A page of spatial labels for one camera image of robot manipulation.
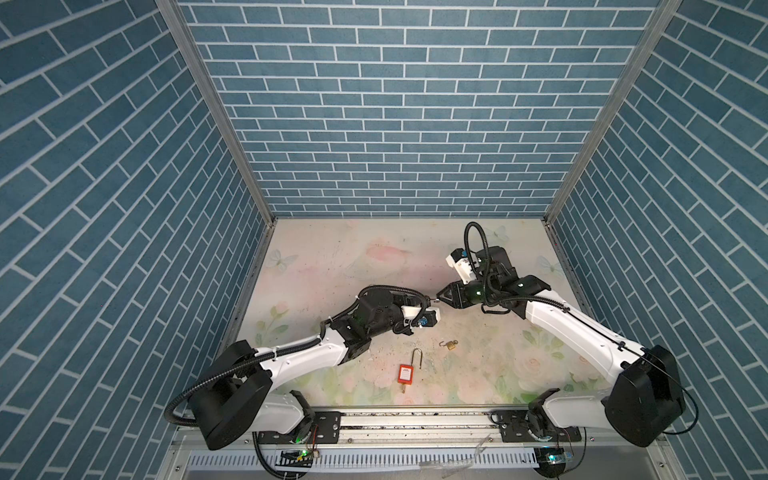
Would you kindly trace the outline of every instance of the table surface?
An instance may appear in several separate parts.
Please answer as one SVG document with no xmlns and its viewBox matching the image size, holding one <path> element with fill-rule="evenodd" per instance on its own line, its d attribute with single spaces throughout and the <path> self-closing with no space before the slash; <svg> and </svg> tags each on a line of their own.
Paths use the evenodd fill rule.
<svg viewBox="0 0 768 480">
<path fill-rule="evenodd" d="M 533 274 L 577 305 L 539 220 L 479 222 L 488 243 L 507 250 L 519 276 Z M 243 317 L 238 339 L 276 346 L 319 332 L 319 322 L 348 307 L 371 284 L 406 286 L 431 297 L 458 280 L 445 258 L 463 243 L 467 220 L 279 220 Z M 470 247 L 481 248 L 473 232 Z M 526 403 L 552 387 L 605 388 L 597 370 L 560 339 L 514 313 L 485 315 L 479 306 L 439 304 L 441 322 L 413 336 L 385 333 L 344 365 L 299 377 L 315 406 L 491 405 Z M 440 342 L 458 340 L 453 350 Z M 422 368 L 406 391 L 396 378 L 414 348 Z"/>
</svg>

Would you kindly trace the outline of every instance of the blue brick wall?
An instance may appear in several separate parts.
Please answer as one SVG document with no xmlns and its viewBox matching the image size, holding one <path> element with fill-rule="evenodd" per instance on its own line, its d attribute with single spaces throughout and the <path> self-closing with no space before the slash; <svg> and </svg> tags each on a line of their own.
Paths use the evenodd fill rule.
<svg viewBox="0 0 768 480">
<path fill-rule="evenodd" d="M 555 222 L 598 317 L 678 358 L 689 478 L 766 478 L 766 25 L 684 0 Z"/>
<path fill-rule="evenodd" d="M 540 217 L 657 0 L 181 3 L 278 216 Z"/>
<path fill-rule="evenodd" d="M 0 478 L 153 475 L 263 222 L 152 0 L 0 3 L 0 112 Z"/>
</svg>

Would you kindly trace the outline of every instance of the small gold padlock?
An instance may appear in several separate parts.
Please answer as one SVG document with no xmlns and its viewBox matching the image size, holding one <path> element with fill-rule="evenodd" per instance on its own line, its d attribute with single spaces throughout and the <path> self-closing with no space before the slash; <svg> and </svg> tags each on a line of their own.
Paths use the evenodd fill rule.
<svg viewBox="0 0 768 480">
<path fill-rule="evenodd" d="M 458 340 L 451 340 L 450 342 L 440 342 L 440 346 L 447 346 L 448 350 L 453 350 L 458 345 Z"/>
</svg>

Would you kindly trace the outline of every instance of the metal corner post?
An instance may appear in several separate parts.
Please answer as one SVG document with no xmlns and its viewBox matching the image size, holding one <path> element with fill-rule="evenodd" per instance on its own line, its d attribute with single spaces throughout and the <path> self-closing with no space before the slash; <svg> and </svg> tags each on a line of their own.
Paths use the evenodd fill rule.
<svg viewBox="0 0 768 480">
<path fill-rule="evenodd" d="M 272 215 L 266 198 L 261 193 L 261 188 L 256 182 L 256 177 L 253 175 L 253 169 L 248 162 L 243 145 L 235 134 L 230 116 L 227 114 L 227 110 L 224 109 L 221 98 L 214 86 L 214 81 L 208 74 L 208 69 L 203 58 L 200 56 L 200 51 L 197 50 L 197 44 L 192 37 L 192 31 L 189 25 L 187 25 L 187 21 L 184 19 L 184 13 L 181 11 L 178 0 L 156 0 L 156 3 L 160 9 L 160 14 L 163 15 L 163 20 L 168 25 L 171 36 L 176 41 L 176 46 L 179 48 L 181 56 L 184 57 L 184 61 L 187 63 L 195 85 L 208 105 L 210 114 L 219 128 L 224 143 L 227 144 L 227 148 L 229 148 L 232 154 L 237 170 L 243 176 L 248 191 L 251 197 L 253 197 L 253 201 L 262 217 L 264 217 L 266 225 L 271 227 L 274 222 L 274 215 Z"/>
<path fill-rule="evenodd" d="M 584 139 L 584 143 L 581 145 L 571 169 L 565 175 L 563 184 L 560 186 L 558 192 L 554 195 L 552 203 L 547 208 L 544 214 L 544 220 L 546 224 L 554 223 L 554 220 L 558 217 L 561 210 L 565 206 L 565 202 L 573 189 L 576 187 L 581 174 L 589 165 L 592 155 L 597 150 L 598 145 L 603 140 L 605 133 L 611 126 L 611 122 L 614 121 L 616 113 L 624 103 L 624 99 L 629 95 L 632 85 L 640 76 L 640 73 L 645 66 L 645 62 L 650 58 L 650 54 L 656 48 L 656 44 L 661 39 L 661 35 L 664 30 L 667 29 L 674 13 L 677 12 L 677 8 L 680 6 L 682 0 L 659 0 L 659 5 L 654 10 L 648 19 L 645 31 L 643 32 L 640 41 L 637 43 L 637 47 L 632 50 L 627 64 L 624 66 L 624 70 L 621 72 L 616 85 L 608 95 L 608 100 L 605 102 L 602 110 L 598 114 L 598 117 L 594 121 L 592 130 L 587 134 Z"/>
</svg>

